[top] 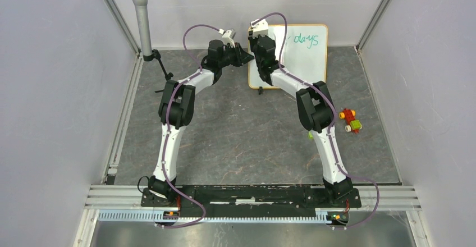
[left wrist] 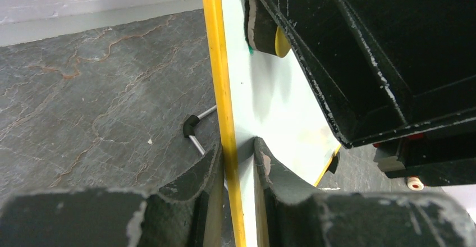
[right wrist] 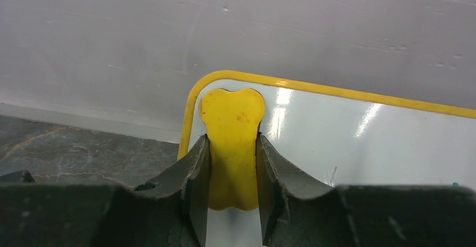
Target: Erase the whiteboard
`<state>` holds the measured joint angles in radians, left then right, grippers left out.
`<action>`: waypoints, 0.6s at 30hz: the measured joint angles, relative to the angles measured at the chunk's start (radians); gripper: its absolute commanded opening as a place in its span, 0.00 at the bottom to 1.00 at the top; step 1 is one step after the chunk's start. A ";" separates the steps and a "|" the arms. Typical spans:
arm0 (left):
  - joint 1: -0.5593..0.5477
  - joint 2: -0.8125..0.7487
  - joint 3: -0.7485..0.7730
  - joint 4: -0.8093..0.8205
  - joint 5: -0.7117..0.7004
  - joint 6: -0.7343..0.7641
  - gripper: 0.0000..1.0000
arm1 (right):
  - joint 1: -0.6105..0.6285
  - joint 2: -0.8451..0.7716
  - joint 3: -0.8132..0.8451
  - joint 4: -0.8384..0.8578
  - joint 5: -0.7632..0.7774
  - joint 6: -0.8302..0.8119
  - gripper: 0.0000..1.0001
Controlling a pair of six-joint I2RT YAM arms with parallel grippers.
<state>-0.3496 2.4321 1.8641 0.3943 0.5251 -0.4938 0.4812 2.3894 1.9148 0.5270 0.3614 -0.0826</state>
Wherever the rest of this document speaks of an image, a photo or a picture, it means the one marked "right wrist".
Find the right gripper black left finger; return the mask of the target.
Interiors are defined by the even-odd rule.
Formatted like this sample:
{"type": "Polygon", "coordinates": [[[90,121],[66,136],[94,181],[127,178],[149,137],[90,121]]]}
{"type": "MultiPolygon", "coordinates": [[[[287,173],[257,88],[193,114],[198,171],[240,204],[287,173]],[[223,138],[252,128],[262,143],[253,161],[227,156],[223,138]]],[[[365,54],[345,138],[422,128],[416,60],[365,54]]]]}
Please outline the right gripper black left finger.
{"type": "Polygon", "coordinates": [[[37,184],[28,171],[1,176],[2,246],[204,246],[209,139],[158,176],[128,189],[37,184]]]}

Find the yellow bone-shaped eraser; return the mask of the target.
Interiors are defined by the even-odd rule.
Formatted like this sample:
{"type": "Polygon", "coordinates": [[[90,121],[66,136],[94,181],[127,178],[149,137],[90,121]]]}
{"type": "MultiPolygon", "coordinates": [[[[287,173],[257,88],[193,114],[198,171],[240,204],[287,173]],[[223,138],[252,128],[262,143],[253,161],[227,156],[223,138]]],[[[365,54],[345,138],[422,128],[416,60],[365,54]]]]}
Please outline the yellow bone-shaped eraser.
{"type": "Polygon", "coordinates": [[[256,139],[265,102],[254,89],[213,89],[199,103],[210,145],[210,209],[258,207],[256,139]]]}

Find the yellow-framed whiteboard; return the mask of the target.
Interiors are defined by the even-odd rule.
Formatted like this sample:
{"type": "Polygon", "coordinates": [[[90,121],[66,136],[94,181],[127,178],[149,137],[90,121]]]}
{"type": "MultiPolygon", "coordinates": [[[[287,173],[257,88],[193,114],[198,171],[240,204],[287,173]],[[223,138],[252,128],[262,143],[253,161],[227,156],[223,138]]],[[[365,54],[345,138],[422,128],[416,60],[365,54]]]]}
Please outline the yellow-framed whiteboard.
{"type": "MultiPolygon", "coordinates": [[[[202,96],[247,88],[265,102],[258,135],[329,186],[450,185],[475,192],[475,110],[237,71],[213,72],[190,91],[180,157],[207,136],[202,96]]],[[[264,246],[259,202],[252,211],[210,209],[205,244],[264,246]]]]}

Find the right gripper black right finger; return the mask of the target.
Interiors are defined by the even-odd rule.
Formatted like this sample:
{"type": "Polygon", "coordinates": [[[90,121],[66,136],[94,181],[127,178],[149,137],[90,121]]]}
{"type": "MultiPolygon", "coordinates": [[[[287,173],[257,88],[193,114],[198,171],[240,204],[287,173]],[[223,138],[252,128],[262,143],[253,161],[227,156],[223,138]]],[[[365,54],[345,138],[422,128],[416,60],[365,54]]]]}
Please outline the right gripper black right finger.
{"type": "Polygon", "coordinates": [[[329,186],[262,134],[256,173],[264,246],[474,246],[475,192],[450,185],[329,186]]]}

